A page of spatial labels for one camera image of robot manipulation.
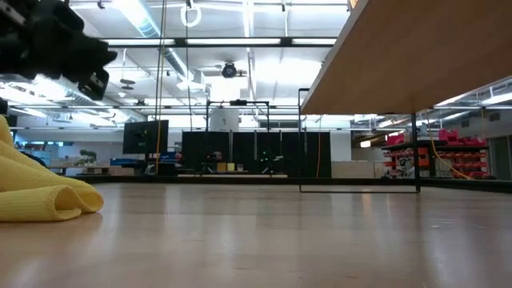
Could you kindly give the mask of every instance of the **wooden floor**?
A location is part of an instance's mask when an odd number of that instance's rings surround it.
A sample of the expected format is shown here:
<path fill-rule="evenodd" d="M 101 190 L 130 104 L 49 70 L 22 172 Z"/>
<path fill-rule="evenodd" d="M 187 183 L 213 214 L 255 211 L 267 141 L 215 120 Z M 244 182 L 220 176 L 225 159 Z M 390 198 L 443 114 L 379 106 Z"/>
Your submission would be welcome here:
<path fill-rule="evenodd" d="M 100 214 L 0 224 L 0 287 L 483 288 L 512 280 L 506 194 L 98 189 Z"/>

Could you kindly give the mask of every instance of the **black partition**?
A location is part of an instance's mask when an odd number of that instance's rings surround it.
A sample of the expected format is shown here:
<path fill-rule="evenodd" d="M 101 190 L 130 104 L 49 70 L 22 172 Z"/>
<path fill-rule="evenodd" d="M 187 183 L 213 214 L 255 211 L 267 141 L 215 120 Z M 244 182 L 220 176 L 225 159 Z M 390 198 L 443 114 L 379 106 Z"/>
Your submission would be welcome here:
<path fill-rule="evenodd" d="M 287 174 L 288 177 L 298 177 L 298 169 L 302 167 L 302 176 L 316 178 L 317 168 L 319 178 L 330 178 L 330 134 L 328 132 L 307 132 L 301 145 L 304 158 L 301 159 L 298 150 L 298 137 L 295 132 L 233 132 L 233 147 L 230 149 L 229 132 L 183 132 L 183 157 L 185 165 L 199 170 L 205 156 L 216 150 L 222 152 L 224 162 L 230 161 L 243 164 L 244 170 L 251 174 L 259 174 L 263 168 L 258 159 L 263 151 L 269 150 L 272 157 L 282 156 L 276 163 L 276 171 Z M 320 165 L 318 166 L 318 148 L 320 147 Z"/>
<path fill-rule="evenodd" d="M 222 152 L 224 162 L 229 161 L 229 132 L 183 132 L 182 152 L 185 166 L 200 170 L 202 160 L 215 151 Z"/>
<path fill-rule="evenodd" d="M 254 154 L 254 132 L 233 133 L 233 162 L 243 164 L 249 173 L 258 173 L 258 164 Z"/>
<path fill-rule="evenodd" d="M 304 177 L 319 178 L 331 177 L 330 162 L 330 133 L 307 132 L 306 154 L 304 157 Z"/>

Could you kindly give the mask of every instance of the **computer monitor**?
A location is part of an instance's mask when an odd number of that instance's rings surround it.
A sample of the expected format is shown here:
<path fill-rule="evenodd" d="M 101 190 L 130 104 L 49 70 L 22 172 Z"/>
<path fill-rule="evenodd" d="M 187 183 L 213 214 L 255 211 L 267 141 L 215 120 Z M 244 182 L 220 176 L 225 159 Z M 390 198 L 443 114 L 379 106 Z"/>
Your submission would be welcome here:
<path fill-rule="evenodd" d="M 125 124 L 122 140 L 123 154 L 151 154 L 167 152 L 169 121 L 160 121 L 160 143 L 157 151 L 159 121 Z"/>

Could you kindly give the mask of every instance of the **yellow fabric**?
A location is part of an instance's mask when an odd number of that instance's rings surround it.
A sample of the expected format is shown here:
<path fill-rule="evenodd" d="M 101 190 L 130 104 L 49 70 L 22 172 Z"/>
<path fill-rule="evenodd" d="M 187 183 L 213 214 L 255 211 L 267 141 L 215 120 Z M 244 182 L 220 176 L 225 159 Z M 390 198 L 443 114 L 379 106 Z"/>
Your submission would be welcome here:
<path fill-rule="evenodd" d="M 13 146 L 0 116 L 0 222 L 62 221 L 103 207 L 91 185 L 56 175 Z"/>

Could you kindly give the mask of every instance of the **ceiling pipe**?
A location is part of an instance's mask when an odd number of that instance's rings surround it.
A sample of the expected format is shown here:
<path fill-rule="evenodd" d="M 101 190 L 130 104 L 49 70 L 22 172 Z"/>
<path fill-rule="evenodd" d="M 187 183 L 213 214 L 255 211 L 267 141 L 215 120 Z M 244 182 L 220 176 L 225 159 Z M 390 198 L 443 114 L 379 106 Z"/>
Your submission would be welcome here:
<path fill-rule="evenodd" d="M 116 8 L 121 11 L 126 19 L 132 23 L 137 31 L 145 38 L 159 38 L 162 36 L 160 28 L 151 17 L 149 8 L 144 0 L 115 0 Z M 194 79 L 194 74 L 190 72 L 183 60 L 171 48 L 158 48 L 158 52 L 173 67 L 182 81 Z"/>

